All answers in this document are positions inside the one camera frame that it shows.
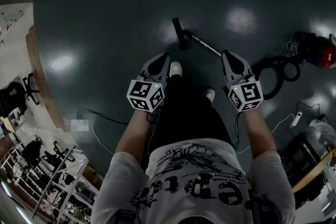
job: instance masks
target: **person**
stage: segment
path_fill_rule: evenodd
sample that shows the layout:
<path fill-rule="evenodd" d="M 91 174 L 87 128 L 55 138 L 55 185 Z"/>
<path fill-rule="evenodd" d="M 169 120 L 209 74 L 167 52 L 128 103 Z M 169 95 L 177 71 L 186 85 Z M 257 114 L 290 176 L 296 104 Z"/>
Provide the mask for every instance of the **person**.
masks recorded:
<path fill-rule="evenodd" d="M 294 223 L 292 189 L 258 110 L 243 112 L 253 157 L 247 177 L 211 107 L 215 91 L 197 95 L 178 62 L 171 64 L 166 89 L 146 172 L 140 163 L 150 122 L 135 110 L 94 202 L 92 223 L 252 223 L 254 197 L 273 205 L 279 223 Z"/>

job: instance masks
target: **vacuum wand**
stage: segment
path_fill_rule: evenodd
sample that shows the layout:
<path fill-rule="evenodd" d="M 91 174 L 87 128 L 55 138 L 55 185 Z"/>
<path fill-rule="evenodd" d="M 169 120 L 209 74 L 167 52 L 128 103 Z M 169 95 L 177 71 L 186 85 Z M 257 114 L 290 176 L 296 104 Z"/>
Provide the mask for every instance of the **vacuum wand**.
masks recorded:
<path fill-rule="evenodd" d="M 187 36 L 188 38 L 192 38 L 192 39 L 196 40 L 198 44 L 200 44 L 204 48 L 212 51 L 213 53 L 215 53 L 219 57 L 222 57 L 222 54 L 220 54 L 218 51 L 216 51 L 215 49 L 210 47 L 207 43 L 202 41 L 200 38 L 194 36 L 193 33 L 191 33 L 189 30 L 186 30 L 186 29 L 182 30 L 182 27 L 181 27 L 181 24 L 180 24 L 180 21 L 179 21 L 178 18 L 173 19 L 173 24 L 174 24 L 174 27 L 175 27 L 175 31 L 176 31 L 176 34 L 177 34 L 178 41 L 180 42 L 180 49 L 186 49 L 187 48 L 187 43 L 186 43 L 185 38 L 184 38 L 184 36 Z"/>

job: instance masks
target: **equipment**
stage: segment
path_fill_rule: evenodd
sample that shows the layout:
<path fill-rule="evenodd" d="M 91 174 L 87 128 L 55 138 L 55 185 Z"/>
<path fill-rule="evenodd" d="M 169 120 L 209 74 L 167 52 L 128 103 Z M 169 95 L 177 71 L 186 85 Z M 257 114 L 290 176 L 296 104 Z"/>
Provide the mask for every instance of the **equipment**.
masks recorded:
<path fill-rule="evenodd" d="M 227 78 L 224 90 L 238 112 L 254 109 L 260 105 L 264 99 L 260 82 L 255 79 L 250 65 L 244 58 L 229 50 L 223 50 L 220 54 L 207 43 L 194 36 L 189 30 L 182 30 L 178 18 L 173 19 L 173 24 L 181 49 L 187 48 L 184 37 L 187 36 L 221 57 L 223 72 Z"/>
<path fill-rule="evenodd" d="M 153 112 L 164 99 L 164 89 L 170 67 L 170 55 L 157 55 L 147 61 L 136 80 L 132 80 L 127 98 L 134 109 Z"/>

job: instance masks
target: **white sneaker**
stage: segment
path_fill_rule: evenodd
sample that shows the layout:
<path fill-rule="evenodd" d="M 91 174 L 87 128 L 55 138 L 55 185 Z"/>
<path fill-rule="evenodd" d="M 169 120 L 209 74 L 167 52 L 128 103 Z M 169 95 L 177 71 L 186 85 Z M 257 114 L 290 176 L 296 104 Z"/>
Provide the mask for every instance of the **white sneaker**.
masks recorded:
<path fill-rule="evenodd" d="M 213 100 L 215 99 L 215 90 L 213 88 L 207 88 L 203 93 L 203 96 L 207 97 L 212 103 Z"/>
<path fill-rule="evenodd" d="M 171 78 L 173 75 L 182 76 L 182 66 L 181 66 L 180 62 L 178 62 L 178 61 L 173 61 L 170 64 L 169 77 Z"/>

